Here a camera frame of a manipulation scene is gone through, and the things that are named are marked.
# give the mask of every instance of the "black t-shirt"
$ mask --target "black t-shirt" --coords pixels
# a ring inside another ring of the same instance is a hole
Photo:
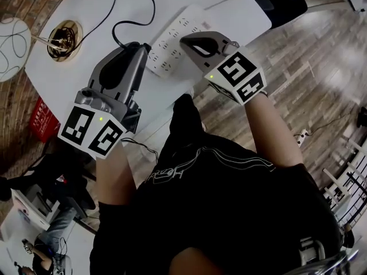
[[[283,274],[300,266],[306,237],[320,240],[327,257],[340,250],[334,215],[304,165],[275,168],[205,135],[160,160],[130,205],[100,203],[91,274],[168,274],[189,247],[225,274]]]
[[[52,251],[47,245],[45,245],[44,243],[40,243],[38,240],[38,242],[36,241],[34,243],[34,247],[37,250],[39,250],[40,252],[44,253],[50,259],[52,259],[52,255],[51,255]],[[38,255],[34,254],[32,267],[36,275],[51,275],[53,273],[53,263],[51,264],[51,267],[49,270],[45,270],[41,266],[41,262],[42,262],[42,259]]]

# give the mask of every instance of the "red crate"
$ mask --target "red crate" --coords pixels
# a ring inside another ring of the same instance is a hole
[[[33,110],[29,126],[43,143],[46,143],[51,136],[56,135],[60,128],[60,123],[41,97],[38,98],[36,107]]]

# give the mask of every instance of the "brass floor lamp base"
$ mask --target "brass floor lamp base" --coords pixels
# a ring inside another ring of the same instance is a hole
[[[67,49],[67,51],[62,52],[48,46],[48,54],[57,62],[69,61],[78,53],[80,46],[72,52],[71,50],[79,44],[82,38],[83,29],[78,22],[71,20],[62,21],[51,32],[49,42],[58,47]]]

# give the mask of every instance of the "white power strip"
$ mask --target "white power strip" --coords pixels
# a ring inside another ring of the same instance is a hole
[[[180,39],[211,28],[203,8],[188,6],[152,44],[146,66],[161,78],[169,77],[185,55]]]
[[[300,133],[300,136],[298,136],[297,138],[298,147],[300,147],[303,144],[304,140],[308,137],[306,134],[307,131],[303,129],[302,132]]]

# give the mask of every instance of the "brick wall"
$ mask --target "brick wall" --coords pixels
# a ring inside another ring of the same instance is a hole
[[[18,17],[37,35],[61,1],[0,0],[0,19]],[[0,83],[1,176],[18,176],[42,154],[44,145],[28,130],[37,99],[37,91],[24,70]],[[0,224],[10,207],[9,203],[0,203]]]

